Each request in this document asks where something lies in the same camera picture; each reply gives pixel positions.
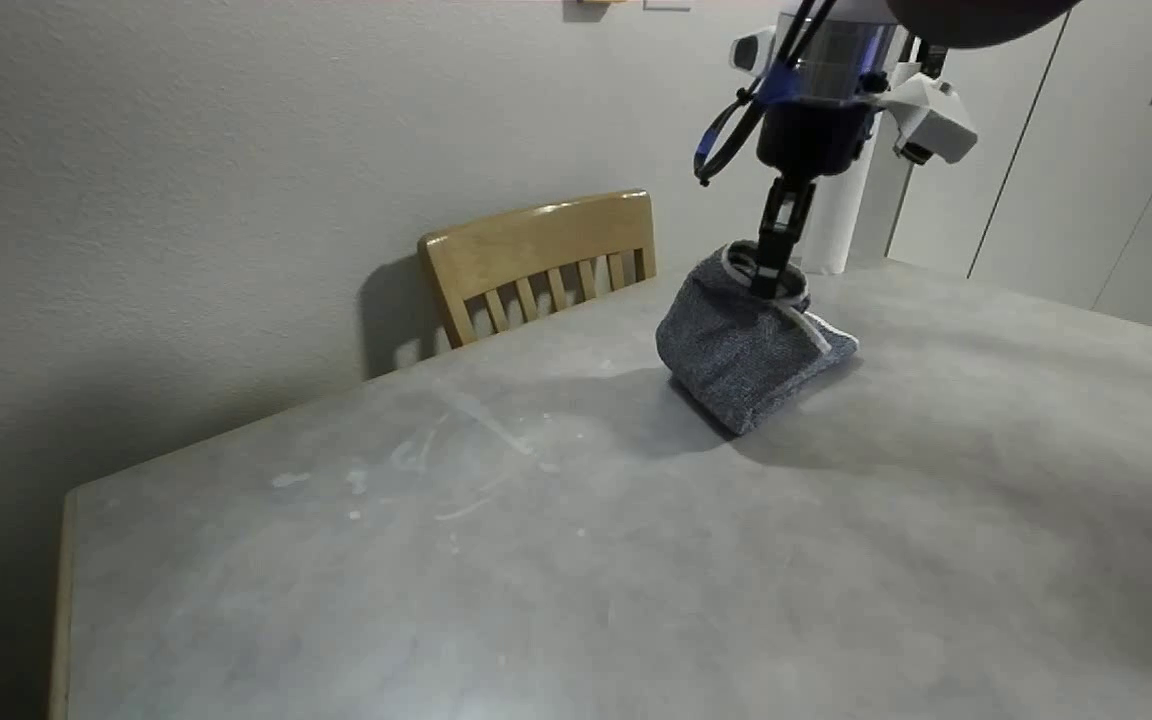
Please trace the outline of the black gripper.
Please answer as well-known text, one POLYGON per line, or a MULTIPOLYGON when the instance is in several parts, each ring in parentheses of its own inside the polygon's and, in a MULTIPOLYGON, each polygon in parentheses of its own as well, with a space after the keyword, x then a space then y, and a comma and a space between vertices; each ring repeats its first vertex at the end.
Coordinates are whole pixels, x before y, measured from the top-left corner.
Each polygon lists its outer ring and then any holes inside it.
POLYGON ((754 239, 754 296, 801 296, 807 287, 790 253, 805 236, 820 175, 852 167, 873 134, 875 106, 866 101, 790 95, 758 106, 754 160, 778 180, 767 187, 754 239))

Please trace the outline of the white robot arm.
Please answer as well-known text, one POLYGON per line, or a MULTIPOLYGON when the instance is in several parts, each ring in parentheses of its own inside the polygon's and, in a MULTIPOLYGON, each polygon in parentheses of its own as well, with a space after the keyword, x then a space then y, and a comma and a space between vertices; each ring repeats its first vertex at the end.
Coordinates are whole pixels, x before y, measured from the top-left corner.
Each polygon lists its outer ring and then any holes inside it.
POLYGON ((932 156, 959 163, 977 147, 977 125, 947 80, 938 54, 952 48, 991 48, 1020 40, 1081 0, 801 0, 786 37, 758 89, 746 95, 746 125, 758 131, 754 156, 774 172, 758 239, 751 247, 751 292, 801 292, 786 257, 807 222, 817 180, 852 167, 878 112, 894 119, 894 152, 910 163, 932 156), (817 33, 849 4, 852 22, 903 27, 919 54, 889 70, 860 70, 842 101, 795 89, 801 54, 817 33))

